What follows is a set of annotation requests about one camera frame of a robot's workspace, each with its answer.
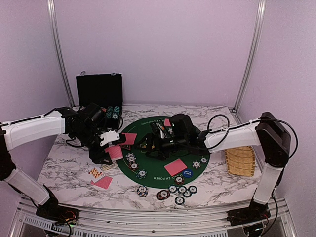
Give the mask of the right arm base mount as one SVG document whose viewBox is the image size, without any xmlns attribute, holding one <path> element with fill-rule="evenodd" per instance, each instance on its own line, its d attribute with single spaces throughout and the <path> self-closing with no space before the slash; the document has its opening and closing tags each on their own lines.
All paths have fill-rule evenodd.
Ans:
<svg viewBox="0 0 316 237">
<path fill-rule="evenodd" d="M 230 210 L 227 214 L 227 221 L 231 226 L 248 224 L 271 217 L 270 211 L 267 209 L 251 209 L 250 207 Z"/>
</svg>

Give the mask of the red chips bottom mat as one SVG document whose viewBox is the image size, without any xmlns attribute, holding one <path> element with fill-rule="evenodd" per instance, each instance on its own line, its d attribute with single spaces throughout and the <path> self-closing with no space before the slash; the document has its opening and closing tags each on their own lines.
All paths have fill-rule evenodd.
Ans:
<svg viewBox="0 0 316 237">
<path fill-rule="evenodd" d="M 184 177 L 182 176 L 177 176 L 174 178 L 174 182 L 177 185 L 182 185 L 184 183 Z"/>
</svg>

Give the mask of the red card off mat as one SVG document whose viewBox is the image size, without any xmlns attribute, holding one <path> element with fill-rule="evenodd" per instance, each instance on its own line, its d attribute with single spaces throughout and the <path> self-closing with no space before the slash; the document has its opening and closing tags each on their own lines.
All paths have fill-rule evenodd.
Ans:
<svg viewBox="0 0 316 237">
<path fill-rule="evenodd" d="M 100 180 L 94 182 L 93 180 L 90 181 L 90 183 L 92 185 L 95 185 L 97 187 L 100 187 L 100 188 L 103 188 L 103 189 L 107 189 L 111 182 L 112 182 L 113 178 L 112 177 L 109 177 L 109 176 L 105 176 L 103 178 L 101 178 Z"/>
</svg>

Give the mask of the teal chips mat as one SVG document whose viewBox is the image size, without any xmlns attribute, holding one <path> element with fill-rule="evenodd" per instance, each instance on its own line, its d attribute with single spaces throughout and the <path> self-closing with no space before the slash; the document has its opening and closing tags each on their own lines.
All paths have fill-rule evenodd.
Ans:
<svg viewBox="0 0 316 237">
<path fill-rule="evenodd" d="M 137 173 L 136 173 L 136 177 L 138 178 L 138 179 L 144 179 L 144 178 L 146 178 L 146 176 L 147 176 L 147 171 L 146 170 L 139 170 Z"/>
</svg>

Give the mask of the white blue chip stack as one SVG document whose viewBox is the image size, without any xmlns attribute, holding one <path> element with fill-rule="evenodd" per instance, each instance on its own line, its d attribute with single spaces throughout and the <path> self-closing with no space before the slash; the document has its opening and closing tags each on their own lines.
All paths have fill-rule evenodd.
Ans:
<svg viewBox="0 0 316 237">
<path fill-rule="evenodd" d="M 148 188 L 146 186 L 139 186 L 137 189 L 137 194 L 140 197 L 146 197 L 148 194 Z"/>
</svg>

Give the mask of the red card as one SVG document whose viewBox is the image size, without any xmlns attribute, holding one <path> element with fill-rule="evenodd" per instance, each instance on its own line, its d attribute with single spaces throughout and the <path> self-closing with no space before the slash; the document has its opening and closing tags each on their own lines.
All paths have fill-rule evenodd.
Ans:
<svg viewBox="0 0 316 237">
<path fill-rule="evenodd" d="M 185 163 L 181 159 L 177 159 L 167 165 L 164 166 L 166 171 L 171 175 L 174 176 L 179 172 L 182 172 L 184 169 L 187 168 Z"/>
<path fill-rule="evenodd" d="M 171 127 L 171 124 L 170 124 L 170 121 L 169 121 L 168 118 L 166 118 L 166 119 L 164 120 L 164 126 L 166 126 L 166 127 Z"/>
<path fill-rule="evenodd" d="M 121 143 L 121 145 L 133 145 L 135 143 L 137 133 L 122 133 L 125 135 L 126 141 Z"/>
</svg>

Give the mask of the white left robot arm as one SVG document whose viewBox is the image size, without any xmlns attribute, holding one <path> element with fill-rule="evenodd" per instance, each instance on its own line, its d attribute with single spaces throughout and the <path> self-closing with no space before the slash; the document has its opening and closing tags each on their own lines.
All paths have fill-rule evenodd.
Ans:
<svg viewBox="0 0 316 237">
<path fill-rule="evenodd" d="M 0 179 L 30 197 L 52 220 L 62 216 L 57 198 L 44 185 L 27 175 L 12 161 L 10 151 L 42 138 L 68 134 L 89 149 L 95 163 L 106 160 L 106 145 L 120 139 L 117 131 L 102 132 L 99 124 L 105 119 L 95 104 L 83 111 L 61 107 L 31 118 L 6 122 L 0 126 Z"/>
</svg>

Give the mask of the red striped card deck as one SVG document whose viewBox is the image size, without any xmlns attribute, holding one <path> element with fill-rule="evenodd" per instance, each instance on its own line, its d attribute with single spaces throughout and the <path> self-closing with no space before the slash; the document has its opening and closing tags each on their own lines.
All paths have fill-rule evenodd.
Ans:
<svg viewBox="0 0 316 237">
<path fill-rule="evenodd" d="M 107 147 L 105 152 L 109 154 L 111 160 L 123 159 L 122 149 L 119 145 Z"/>
</svg>

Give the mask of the teal chip one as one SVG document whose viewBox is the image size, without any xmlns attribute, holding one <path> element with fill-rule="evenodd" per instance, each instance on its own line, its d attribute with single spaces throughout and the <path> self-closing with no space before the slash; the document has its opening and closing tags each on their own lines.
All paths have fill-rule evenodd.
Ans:
<svg viewBox="0 0 316 237">
<path fill-rule="evenodd" d="M 170 193 L 175 193 L 177 191 L 177 187 L 175 185 L 169 185 L 168 186 L 168 191 Z"/>
</svg>

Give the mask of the teal chip mat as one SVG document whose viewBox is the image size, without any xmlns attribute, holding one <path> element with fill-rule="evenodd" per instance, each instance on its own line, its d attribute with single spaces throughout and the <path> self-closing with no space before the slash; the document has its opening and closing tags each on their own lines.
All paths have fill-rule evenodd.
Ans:
<svg viewBox="0 0 316 237">
<path fill-rule="evenodd" d="M 206 158 L 201 158 L 201 159 L 200 159 L 200 162 L 203 163 L 203 164 L 207 164 L 207 163 L 208 163 L 208 159 L 206 159 Z"/>
</svg>

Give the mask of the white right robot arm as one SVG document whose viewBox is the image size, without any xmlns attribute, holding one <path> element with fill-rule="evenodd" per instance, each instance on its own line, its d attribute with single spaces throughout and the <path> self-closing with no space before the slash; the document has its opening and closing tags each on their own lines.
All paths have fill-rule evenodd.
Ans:
<svg viewBox="0 0 316 237">
<path fill-rule="evenodd" d="M 259 148 L 264 155 L 265 165 L 259 184 L 253 195 L 253 204 L 245 209 L 244 216 L 255 221 L 264 213 L 272 192 L 281 181 L 289 160 L 295 154 L 291 150 L 291 140 L 297 140 L 293 127 L 277 119 L 270 112 L 263 112 L 259 118 L 246 123 L 212 130 L 208 127 L 199 132 L 191 118 L 185 114 L 176 114 L 170 119 L 172 134 L 161 138 L 158 126 L 151 124 L 152 131 L 146 134 L 137 147 L 149 157 L 167 159 L 169 154 L 187 150 L 196 155 L 207 155 L 240 147 Z"/>
</svg>

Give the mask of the red black chip stack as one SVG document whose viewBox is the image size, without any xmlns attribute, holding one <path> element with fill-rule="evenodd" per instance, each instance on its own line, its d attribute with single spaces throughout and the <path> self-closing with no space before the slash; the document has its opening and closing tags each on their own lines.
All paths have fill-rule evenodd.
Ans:
<svg viewBox="0 0 316 237">
<path fill-rule="evenodd" d="M 161 190 L 156 194 L 156 198 L 158 200 L 165 200 L 170 197 L 170 193 L 168 190 Z"/>
</svg>

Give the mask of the teal chip three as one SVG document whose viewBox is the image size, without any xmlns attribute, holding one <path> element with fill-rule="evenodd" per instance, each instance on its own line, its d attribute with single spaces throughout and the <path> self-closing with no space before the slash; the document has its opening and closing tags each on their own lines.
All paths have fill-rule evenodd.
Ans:
<svg viewBox="0 0 316 237">
<path fill-rule="evenodd" d="M 189 187 L 188 187 L 188 190 L 189 190 L 189 192 L 190 192 L 191 194 L 196 194 L 197 191 L 198 191 L 197 187 L 196 187 L 196 186 L 193 186 L 193 185 L 189 186 Z"/>
</svg>

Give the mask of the teal chip four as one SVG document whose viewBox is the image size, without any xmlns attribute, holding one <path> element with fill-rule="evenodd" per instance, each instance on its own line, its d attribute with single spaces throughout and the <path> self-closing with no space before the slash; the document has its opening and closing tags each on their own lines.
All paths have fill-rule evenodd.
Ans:
<svg viewBox="0 0 316 237">
<path fill-rule="evenodd" d="M 175 198 L 175 203 L 176 203 L 177 205 L 183 205 L 183 204 L 185 203 L 185 199 L 184 199 L 183 197 L 181 197 L 181 196 L 177 196 L 177 197 Z"/>
</svg>

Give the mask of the teal chip two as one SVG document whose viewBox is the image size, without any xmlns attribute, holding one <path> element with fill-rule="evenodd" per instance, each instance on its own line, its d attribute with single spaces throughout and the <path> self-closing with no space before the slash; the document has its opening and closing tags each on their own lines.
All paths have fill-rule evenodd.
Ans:
<svg viewBox="0 0 316 237">
<path fill-rule="evenodd" d="M 180 186 L 179 188 L 178 188 L 178 192 L 180 193 L 180 194 L 183 194 L 183 193 L 185 193 L 187 191 L 187 188 L 185 187 L 185 186 Z"/>
</svg>

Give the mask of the white blue chips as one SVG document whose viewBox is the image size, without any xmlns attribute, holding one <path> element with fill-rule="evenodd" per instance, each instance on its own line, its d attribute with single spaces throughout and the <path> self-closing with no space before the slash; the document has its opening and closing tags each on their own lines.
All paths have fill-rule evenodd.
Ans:
<svg viewBox="0 0 316 237">
<path fill-rule="evenodd" d="M 134 153 L 128 153 L 125 157 L 129 163 L 133 163 L 137 160 L 136 155 Z"/>
</svg>

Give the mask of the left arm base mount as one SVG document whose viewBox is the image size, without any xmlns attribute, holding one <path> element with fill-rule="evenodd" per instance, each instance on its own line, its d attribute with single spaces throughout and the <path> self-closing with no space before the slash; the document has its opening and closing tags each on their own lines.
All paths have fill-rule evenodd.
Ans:
<svg viewBox="0 0 316 237">
<path fill-rule="evenodd" d="M 79 211 L 75 208 L 65 206 L 53 206 L 44 208 L 40 206 L 37 208 L 36 215 L 45 219 L 56 222 L 56 225 L 61 224 L 75 224 L 78 220 Z"/>
</svg>

